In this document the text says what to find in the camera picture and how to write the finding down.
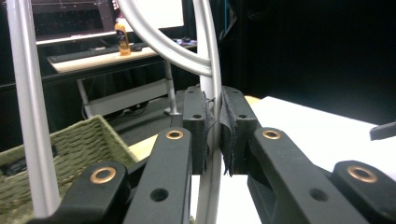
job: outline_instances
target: white table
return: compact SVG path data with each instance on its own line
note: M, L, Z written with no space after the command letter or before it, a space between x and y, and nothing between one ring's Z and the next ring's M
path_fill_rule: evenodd
M339 161L370 164L396 181L396 137L370 141L375 124L344 118L301 105L266 97L252 106L263 127L284 131L317 166L332 171ZM221 179L218 223L261 223L250 197L245 175ZM199 179L192 179L197 192ZM196 204L197 195L191 195ZM196 208L191 207L191 214Z

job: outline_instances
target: desk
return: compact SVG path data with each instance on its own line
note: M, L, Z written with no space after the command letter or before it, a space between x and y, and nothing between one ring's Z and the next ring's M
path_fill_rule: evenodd
M147 59L150 57L157 56L156 52L151 48L143 48L142 51L131 52L128 56L120 56L119 52L110 53L106 55L100 55L90 58L84 58L64 63L51 63L55 70L62 73L70 72L97 72L102 74L101 68L108 65L118 66L123 63L128 63L130 66L125 67L122 70L133 68L134 61ZM152 62L147 62L142 65L150 65ZM177 114L177 105L175 99L174 83L172 78L171 64L168 61L164 61L165 78L156 82L149 83L147 85L133 88L128 91L122 91L113 95L109 95L100 99L90 101L87 93L84 89L83 79L80 77L77 80L78 90L84 104L84 109L88 118L94 115L106 115L112 112L122 110L131 105L137 105L145 101L154 99L156 97L168 94L170 107L166 112L170 114Z
M263 127L284 131L315 164L332 171L339 161L373 165L396 180L396 137L370 141L376 125L266 97L252 109ZM221 179L218 223L261 223L248 191L245 175ZM192 177L191 204L196 204L199 176ZM191 214L196 208L191 206Z

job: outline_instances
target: metal rack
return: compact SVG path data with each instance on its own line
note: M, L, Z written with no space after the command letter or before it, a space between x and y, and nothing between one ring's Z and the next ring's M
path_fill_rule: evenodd
M193 0L199 43L197 54L183 49L151 27L140 13L135 0L119 0L119 4L136 34L152 49L166 61L200 76L201 89L208 99L213 99L211 110L219 120L221 106L219 53L209 1ZM59 206L60 198L50 153L50 133L35 47L31 2L8 0L7 14L35 216L48 217ZM217 122L208 137L210 155L208 169L201 176L198 223L216 222L221 170L219 140L220 124Z

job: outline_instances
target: dark wall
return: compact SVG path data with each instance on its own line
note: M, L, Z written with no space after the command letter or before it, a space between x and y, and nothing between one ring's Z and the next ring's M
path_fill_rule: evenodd
M245 7L245 93L377 124L396 119L394 1L246 1Z

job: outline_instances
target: black fabric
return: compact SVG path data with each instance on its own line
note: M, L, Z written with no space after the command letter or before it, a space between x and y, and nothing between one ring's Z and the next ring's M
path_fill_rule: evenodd
M209 109L209 103L211 100L206 98L206 94L203 91L202 92L202 105L204 107L204 121L205 121L205 142L207 142L207 137L209 136L209 131L213 127L213 125L216 123L216 118L213 116L212 112L210 112ZM206 146L206 158L205 158L205 163L204 163L204 171L206 171L207 168L207 156L209 155L209 147Z
M221 92L222 105L220 110L220 123L221 123L221 152L223 154L225 171L233 175L233 149L236 141L236 116L230 106L230 100L226 91Z

